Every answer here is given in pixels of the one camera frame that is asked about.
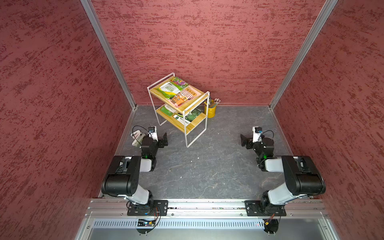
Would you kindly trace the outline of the pink shop picture seed bag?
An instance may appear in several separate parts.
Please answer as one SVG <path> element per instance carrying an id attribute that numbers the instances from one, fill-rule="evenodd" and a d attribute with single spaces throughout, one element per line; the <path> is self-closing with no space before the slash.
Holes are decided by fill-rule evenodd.
<path id="1" fill-rule="evenodd" d="M 170 103 L 176 108 L 181 107 L 186 102 L 199 97 L 201 93 L 193 87 L 186 87 L 170 99 Z"/>

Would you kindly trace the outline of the yellow pot with tools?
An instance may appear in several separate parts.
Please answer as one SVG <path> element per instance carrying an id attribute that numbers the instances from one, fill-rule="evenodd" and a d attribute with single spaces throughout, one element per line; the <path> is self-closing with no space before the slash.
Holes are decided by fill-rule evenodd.
<path id="1" fill-rule="evenodd" d="M 205 103 L 205 111 L 207 112 L 207 117 L 209 119 L 213 118 L 216 115 L 217 105 L 221 102 L 220 99 L 209 99 L 208 104 Z"/>

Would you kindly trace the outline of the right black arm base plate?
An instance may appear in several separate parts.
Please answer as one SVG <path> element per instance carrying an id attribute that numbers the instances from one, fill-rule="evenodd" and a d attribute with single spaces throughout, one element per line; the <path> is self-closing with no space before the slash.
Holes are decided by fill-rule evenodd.
<path id="1" fill-rule="evenodd" d="M 244 201 L 245 210 L 248 217 L 286 217 L 287 213 L 284 205 L 272 205 L 264 201 Z"/>

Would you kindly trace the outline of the right aluminium corner post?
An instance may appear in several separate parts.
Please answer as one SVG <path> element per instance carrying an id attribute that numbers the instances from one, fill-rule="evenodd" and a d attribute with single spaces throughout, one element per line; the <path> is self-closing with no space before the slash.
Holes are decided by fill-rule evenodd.
<path id="1" fill-rule="evenodd" d="M 309 52 L 311 46 L 315 42 L 317 36 L 319 35 L 320 31 L 322 30 L 323 26 L 325 25 L 327 19 L 331 15 L 333 9 L 337 5 L 338 0 L 326 0 L 323 7 L 321 8 L 317 18 L 315 19 L 309 33 L 307 34 L 302 46 L 300 47 L 291 67 L 289 68 L 286 76 L 284 77 L 280 87 L 278 88 L 276 94 L 274 95 L 269 108 L 271 111 L 274 111 L 275 107 L 277 106 L 280 98 L 283 96 L 283 93 L 285 92 L 286 88 L 290 84 L 291 80 L 293 79 L 295 73 L 299 69 L 301 63 L 303 62 L 304 58 L 306 57 L 307 53 Z"/>

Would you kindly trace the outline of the left aluminium corner post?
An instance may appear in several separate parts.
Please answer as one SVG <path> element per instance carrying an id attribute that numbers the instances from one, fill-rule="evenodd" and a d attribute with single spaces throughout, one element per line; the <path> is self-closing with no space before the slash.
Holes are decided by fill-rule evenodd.
<path id="1" fill-rule="evenodd" d="M 109 63 L 122 87 L 122 90 L 127 98 L 127 100 L 129 101 L 129 104 L 131 106 L 131 108 L 135 111 L 136 108 L 137 108 L 137 104 L 134 100 L 134 97 L 128 87 L 128 84 L 125 80 L 125 77 L 123 75 L 123 72 L 119 66 L 119 63 L 115 57 L 115 54 L 111 48 L 111 45 L 107 39 L 107 36 L 103 30 L 103 27 L 101 25 L 101 22 L 97 16 L 97 13 L 95 11 L 95 8 L 92 4 L 92 1 L 89 1 L 89 0 L 81 0 L 81 4 L 87 14 L 87 17 L 88 19 L 90 20 L 90 23 L 99 39 L 99 42 L 101 43 L 102 45 L 102 48 L 109 60 Z"/>

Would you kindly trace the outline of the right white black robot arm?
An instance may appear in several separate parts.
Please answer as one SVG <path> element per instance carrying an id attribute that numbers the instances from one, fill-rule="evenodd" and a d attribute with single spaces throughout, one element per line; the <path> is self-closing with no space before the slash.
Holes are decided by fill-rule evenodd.
<path id="1" fill-rule="evenodd" d="M 283 173 L 285 182 L 265 191 L 258 201 L 245 201 L 249 217 L 285 217 L 287 203 L 309 196 L 322 195 L 326 184 L 313 160 L 308 156 L 274 156 L 274 140 L 263 134 L 252 138 L 240 135 L 241 145 L 257 155 L 258 167 L 263 172 Z"/>

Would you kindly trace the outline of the aluminium corner post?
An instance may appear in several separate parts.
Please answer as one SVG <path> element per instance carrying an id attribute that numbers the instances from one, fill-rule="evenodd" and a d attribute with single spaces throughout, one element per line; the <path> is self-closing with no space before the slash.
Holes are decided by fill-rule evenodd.
<path id="1" fill-rule="evenodd" d="M 275 107 L 277 106 L 280 98 L 283 96 L 283 93 L 285 92 L 286 88 L 290 84 L 291 80 L 293 79 L 295 73 L 299 69 L 301 63 L 303 62 L 304 58 L 306 57 L 307 53 L 309 52 L 311 46 L 315 42 L 317 36 L 319 35 L 320 31 L 322 30 L 323 26 L 325 25 L 327 19 L 331 15 L 333 9 L 337 5 L 338 0 L 326 0 L 323 7 L 321 8 L 317 18 L 315 19 L 309 33 L 307 34 L 302 46 L 300 47 L 291 67 L 289 68 L 286 76 L 284 77 L 280 87 L 278 88 L 276 94 L 274 95 L 269 108 L 271 111 L 274 111 Z"/>
<path id="2" fill-rule="evenodd" d="M 109 63 L 122 87 L 122 90 L 127 98 L 127 100 L 129 101 L 129 104 L 131 106 L 131 108 L 135 111 L 136 108 L 137 108 L 137 104 L 134 100 L 134 97 L 128 87 L 128 84 L 125 80 L 125 77 L 123 75 L 123 72 L 119 66 L 119 63 L 115 57 L 115 54 L 111 48 L 111 45 L 107 39 L 107 36 L 103 30 L 103 27 L 101 25 L 101 22 L 97 16 L 97 13 L 95 11 L 95 8 L 92 4 L 92 1 L 89 1 L 89 0 L 81 0 L 81 4 L 87 14 L 87 17 L 88 19 L 90 20 L 90 23 L 99 39 L 99 42 L 101 43 L 102 45 L 102 48 L 109 60 Z"/>

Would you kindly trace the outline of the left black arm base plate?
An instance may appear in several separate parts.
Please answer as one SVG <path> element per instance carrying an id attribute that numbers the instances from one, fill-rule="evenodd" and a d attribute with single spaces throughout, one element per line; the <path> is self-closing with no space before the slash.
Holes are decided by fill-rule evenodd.
<path id="1" fill-rule="evenodd" d="M 168 200 L 153 200 L 147 205 L 139 205 L 130 203 L 128 205 L 128 216 L 166 216 L 168 212 Z"/>

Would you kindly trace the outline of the green white zinnias seed bag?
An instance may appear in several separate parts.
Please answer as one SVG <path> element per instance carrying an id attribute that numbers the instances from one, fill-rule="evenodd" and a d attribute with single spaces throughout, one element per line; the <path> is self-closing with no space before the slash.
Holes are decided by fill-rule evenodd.
<path id="1" fill-rule="evenodd" d="M 157 90 L 166 98 L 171 99 L 185 88 L 187 88 L 189 84 L 182 80 L 181 78 L 174 77 L 170 79 L 168 82 L 162 84 Z"/>

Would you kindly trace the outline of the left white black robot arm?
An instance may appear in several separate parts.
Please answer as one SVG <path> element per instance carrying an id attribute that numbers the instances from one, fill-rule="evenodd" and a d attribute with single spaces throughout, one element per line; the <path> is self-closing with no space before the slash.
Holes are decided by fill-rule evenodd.
<path id="1" fill-rule="evenodd" d="M 162 217 L 168 213 L 167 200 L 155 200 L 151 191 L 139 185 L 141 173 L 153 172 L 159 148 L 168 145 L 167 134 L 160 140 L 151 135 L 142 141 L 140 156 L 114 156 L 102 183 L 102 193 L 124 198 L 128 205 L 128 216 Z"/>

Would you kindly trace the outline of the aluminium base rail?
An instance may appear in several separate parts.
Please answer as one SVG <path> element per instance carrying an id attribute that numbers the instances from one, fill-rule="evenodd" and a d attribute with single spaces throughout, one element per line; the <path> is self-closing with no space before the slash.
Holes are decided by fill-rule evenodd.
<path id="1" fill-rule="evenodd" d="M 282 220 L 305 220 L 314 223 L 325 240 L 339 239 L 323 201 L 317 199 L 291 201 L 265 214 L 256 201 L 241 199 L 170 199 L 156 200 L 154 205 L 143 214 L 124 200 L 91 199 L 75 238 L 88 240 L 97 228 L 141 230 L 143 234 L 152 229 L 263 231 L 282 229 Z"/>

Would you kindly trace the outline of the white frame wooden shelf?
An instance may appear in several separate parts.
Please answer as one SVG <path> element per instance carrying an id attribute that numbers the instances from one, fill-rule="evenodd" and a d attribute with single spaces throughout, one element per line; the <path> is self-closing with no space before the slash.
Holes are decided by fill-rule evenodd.
<path id="1" fill-rule="evenodd" d="M 208 109 L 188 120 L 193 111 L 210 104 L 210 92 L 202 92 L 171 73 L 147 87 L 159 126 L 170 123 L 185 137 L 190 147 L 208 127 Z"/>

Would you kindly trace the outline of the white plug on floor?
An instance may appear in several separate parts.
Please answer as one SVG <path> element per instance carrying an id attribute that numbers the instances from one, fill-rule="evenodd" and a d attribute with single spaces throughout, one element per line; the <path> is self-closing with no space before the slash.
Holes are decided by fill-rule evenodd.
<path id="1" fill-rule="evenodd" d="M 131 137 L 134 139 L 132 142 L 132 146 L 140 148 L 145 136 L 146 134 L 141 132 L 140 130 L 134 131 L 131 134 Z"/>

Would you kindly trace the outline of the dark green vegetable seed bag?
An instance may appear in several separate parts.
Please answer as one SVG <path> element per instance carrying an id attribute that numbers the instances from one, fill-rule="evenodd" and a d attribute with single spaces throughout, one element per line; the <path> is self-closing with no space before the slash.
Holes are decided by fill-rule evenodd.
<path id="1" fill-rule="evenodd" d="M 183 128 L 184 124 L 187 126 L 190 125 L 196 118 L 201 114 L 205 114 L 201 108 L 196 108 L 192 110 L 189 114 L 186 114 L 185 119 L 183 119 L 183 114 L 175 113 L 172 118 L 176 121 L 176 124 Z"/>

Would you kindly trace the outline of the green rose impatiens seed bag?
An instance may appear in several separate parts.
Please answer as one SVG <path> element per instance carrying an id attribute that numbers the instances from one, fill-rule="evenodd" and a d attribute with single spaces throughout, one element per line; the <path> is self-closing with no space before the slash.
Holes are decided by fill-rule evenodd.
<path id="1" fill-rule="evenodd" d="M 175 109 L 173 109 L 172 107 L 170 107 L 169 105 L 164 105 L 160 108 L 160 111 L 169 116 L 169 117 L 172 117 L 177 111 Z"/>

